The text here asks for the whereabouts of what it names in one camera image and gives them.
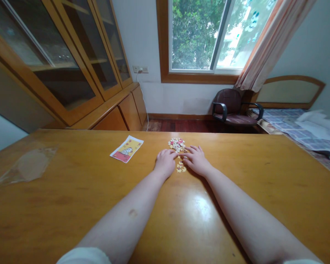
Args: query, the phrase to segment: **white sleeve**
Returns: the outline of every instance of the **white sleeve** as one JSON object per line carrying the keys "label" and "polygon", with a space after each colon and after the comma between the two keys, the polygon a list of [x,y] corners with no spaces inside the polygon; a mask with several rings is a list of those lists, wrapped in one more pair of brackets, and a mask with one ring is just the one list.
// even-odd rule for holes
{"label": "white sleeve", "polygon": [[285,261],[283,264],[320,264],[314,260],[289,260]]}
{"label": "white sleeve", "polygon": [[77,247],[63,255],[56,264],[111,264],[97,247]]}

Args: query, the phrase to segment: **wooden floor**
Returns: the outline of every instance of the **wooden floor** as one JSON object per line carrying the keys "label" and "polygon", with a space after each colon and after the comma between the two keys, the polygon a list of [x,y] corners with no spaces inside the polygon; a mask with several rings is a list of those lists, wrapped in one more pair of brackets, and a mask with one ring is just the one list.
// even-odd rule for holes
{"label": "wooden floor", "polygon": [[[147,121],[143,126],[143,131],[146,130]],[[149,119],[148,131],[258,134],[252,127],[237,129],[216,120]]]}

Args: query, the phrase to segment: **wall outlet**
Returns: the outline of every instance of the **wall outlet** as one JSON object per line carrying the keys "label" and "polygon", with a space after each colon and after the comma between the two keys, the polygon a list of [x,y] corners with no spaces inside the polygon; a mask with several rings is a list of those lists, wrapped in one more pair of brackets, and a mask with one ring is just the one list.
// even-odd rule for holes
{"label": "wall outlet", "polygon": [[148,66],[133,66],[133,72],[134,73],[137,73],[138,70],[139,70],[139,73],[149,73],[148,72]]}

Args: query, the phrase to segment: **cabinet drawer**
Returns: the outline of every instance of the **cabinet drawer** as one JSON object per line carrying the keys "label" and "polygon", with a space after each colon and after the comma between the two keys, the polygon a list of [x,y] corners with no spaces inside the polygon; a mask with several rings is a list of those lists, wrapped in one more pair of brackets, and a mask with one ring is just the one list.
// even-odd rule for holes
{"label": "cabinet drawer", "polygon": [[106,117],[104,117],[93,130],[118,130],[127,131],[124,119],[118,107],[115,107]]}
{"label": "cabinet drawer", "polygon": [[130,131],[140,131],[142,125],[139,120],[137,107],[133,96],[128,95],[119,105],[118,105],[122,116],[126,122],[128,130]]}
{"label": "cabinet drawer", "polygon": [[138,86],[134,91],[132,91],[132,95],[136,103],[141,125],[143,125],[144,121],[147,118],[147,110],[144,104],[143,94],[142,94],[142,90],[140,89],[140,86]]}

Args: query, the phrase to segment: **power cord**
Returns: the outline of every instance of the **power cord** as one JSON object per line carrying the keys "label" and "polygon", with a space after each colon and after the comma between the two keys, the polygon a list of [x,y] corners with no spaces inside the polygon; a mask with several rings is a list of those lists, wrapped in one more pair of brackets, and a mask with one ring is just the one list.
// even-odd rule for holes
{"label": "power cord", "polygon": [[147,109],[146,101],[144,100],[144,93],[143,93],[143,90],[142,90],[141,82],[138,81],[138,73],[139,73],[139,72],[142,72],[142,71],[143,71],[143,68],[139,68],[139,70],[137,71],[137,74],[136,74],[136,81],[139,83],[140,90],[142,91],[143,102],[144,102],[144,105],[145,105],[145,107],[146,107],[146,111],[147,111],[147,132],[148,132],[148,129],[149,129],[149,115],[148,115],[148,109]]}

